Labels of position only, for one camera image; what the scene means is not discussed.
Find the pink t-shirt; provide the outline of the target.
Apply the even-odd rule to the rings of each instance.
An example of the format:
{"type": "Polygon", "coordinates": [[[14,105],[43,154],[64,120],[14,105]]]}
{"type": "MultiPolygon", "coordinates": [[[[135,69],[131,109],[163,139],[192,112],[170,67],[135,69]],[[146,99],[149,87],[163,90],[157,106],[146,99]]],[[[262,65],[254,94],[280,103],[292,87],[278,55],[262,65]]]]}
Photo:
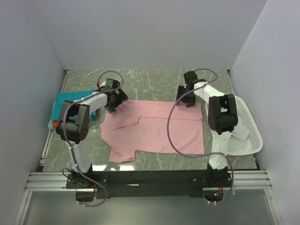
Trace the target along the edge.
{"type": "Polygon", "coordinates": [[[128,100],[105,114],[101,139],[110,146],[109,161],[135,160],[136,151],[204,154],[201,104],[186,108],[173,102],[128,100]]]}

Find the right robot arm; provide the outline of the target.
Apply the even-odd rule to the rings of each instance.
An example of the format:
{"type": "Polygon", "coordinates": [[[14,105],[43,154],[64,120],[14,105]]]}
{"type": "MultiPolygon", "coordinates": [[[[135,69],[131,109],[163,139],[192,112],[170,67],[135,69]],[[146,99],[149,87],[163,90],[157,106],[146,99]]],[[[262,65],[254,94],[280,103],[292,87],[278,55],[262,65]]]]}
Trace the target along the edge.
{"type": "Polygon", "coordinates": [[[205,79],[198,79],[195,71],[188,71],[183,76],[185,85],[178,86],[176,103],[183,102],[186,107],[192,107],[196,97],[205,102],[206,117],[212,135],[212,154],[207,165],[206,183],[216,187],[231,180],[225,156],[234,128],[238,124],[235,96],[218,91],[205,79]]]}

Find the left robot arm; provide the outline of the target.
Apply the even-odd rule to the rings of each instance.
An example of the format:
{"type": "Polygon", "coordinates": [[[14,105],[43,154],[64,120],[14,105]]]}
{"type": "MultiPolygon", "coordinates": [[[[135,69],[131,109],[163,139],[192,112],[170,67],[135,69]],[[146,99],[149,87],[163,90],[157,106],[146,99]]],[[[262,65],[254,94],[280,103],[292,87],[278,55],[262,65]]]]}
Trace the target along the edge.
{"type": "Polygon", "coordinates": [[[68,147],[72,158],[71,182],[79,184],[82,188],[89,188],[95,184],[98,188],[105,188],[93,177],[92,163],[86,155],[84,140],[89,132],[90,114],[99,108],[105,108],[109,113],[128,100],[128,96],[121,89],[124,79],[120,82],[107,78],[105,84],[91,94],[80,99],[62,103],[56,125],[56,133],[68,147]]]}

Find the teal folded t-shirt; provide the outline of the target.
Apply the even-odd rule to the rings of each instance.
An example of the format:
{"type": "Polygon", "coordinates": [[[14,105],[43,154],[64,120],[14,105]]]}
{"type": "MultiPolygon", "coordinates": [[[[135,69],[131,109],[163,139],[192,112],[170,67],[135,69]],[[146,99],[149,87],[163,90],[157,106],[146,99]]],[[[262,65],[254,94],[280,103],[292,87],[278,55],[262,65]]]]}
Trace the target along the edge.
{"type": "Polygon", "coordinates": [[[88,95],[92,94],[93,90],[88,91],[79,91],[79,92],[67,92],[67,93],[58,93],[56,95],[56,99],[52,106],[52,115],[50,121],[58,120],[60,115],[60,110],[64,101],[76,101],[81,98],[87,97],[88,95]]]}

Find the orange folded t-shirt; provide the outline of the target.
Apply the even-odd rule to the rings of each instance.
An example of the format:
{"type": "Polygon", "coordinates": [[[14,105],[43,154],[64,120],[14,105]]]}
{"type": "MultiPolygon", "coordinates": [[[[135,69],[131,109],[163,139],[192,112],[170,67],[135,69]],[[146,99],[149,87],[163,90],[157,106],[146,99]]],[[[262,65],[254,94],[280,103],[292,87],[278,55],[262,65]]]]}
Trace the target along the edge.
{"type": "MultiPolygon", "coordinates": [[[[75,121],[76,121],[76,118],[71,118],[71,119],[66,120],[66,127],[68,127],[67,123],[70,122],[70,121],[74,121],[74,122],[75,122],[75,121]]],[[[50,122],[48,123],[48,129],[49,129],[49,130],[54,130],[54,129],[56,129],[58,122],[63,122],[63,120],[54,120],[54,121],[50,121],[50,122]]]]}

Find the white t-shirt in basket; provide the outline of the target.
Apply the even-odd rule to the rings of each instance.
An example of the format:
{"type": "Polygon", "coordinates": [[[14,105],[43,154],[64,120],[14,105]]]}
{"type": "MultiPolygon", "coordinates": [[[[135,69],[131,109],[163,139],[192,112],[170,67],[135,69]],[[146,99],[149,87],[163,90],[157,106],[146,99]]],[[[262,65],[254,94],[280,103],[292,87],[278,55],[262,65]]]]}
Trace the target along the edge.
{"type": "Polygon", "coordinates": [[[249,130],[245,126],[235,126],[232,136],[241,140],[241,141],[246,141],[246,139],[249,136],[249,130]]]}

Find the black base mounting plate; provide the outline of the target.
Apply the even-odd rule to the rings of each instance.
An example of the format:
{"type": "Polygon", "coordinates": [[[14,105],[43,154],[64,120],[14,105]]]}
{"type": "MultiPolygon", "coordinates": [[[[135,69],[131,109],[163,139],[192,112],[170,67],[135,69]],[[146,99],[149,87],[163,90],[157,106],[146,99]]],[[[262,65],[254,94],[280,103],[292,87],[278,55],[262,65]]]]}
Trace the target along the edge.
{"type": "Polygon", "coordinates": [[[229,172],[215,178],[207,170],[97,171],[87,176],[100,186],[76,172],[68,175],[66,189],[75,190],[78,201],[91,202],[93,197],[203,197],[205,188],[228,188],[232,184],[229,172]]]}

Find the white plastic basket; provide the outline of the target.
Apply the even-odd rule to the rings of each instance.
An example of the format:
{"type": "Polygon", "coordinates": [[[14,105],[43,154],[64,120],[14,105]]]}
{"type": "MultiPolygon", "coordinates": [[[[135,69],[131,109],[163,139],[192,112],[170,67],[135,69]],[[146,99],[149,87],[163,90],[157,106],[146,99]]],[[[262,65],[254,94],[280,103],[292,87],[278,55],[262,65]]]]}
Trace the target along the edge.
{"type": "Polygon", "coordinates": [[[224,132],[218,135],[211,130],[212,151],[222,152],[231,156],[245,156],[259,152],[263,147],[263,139],[256,123],[246,105],[238,96],[235,96],[238,124],[233,132],[224,132]]]}

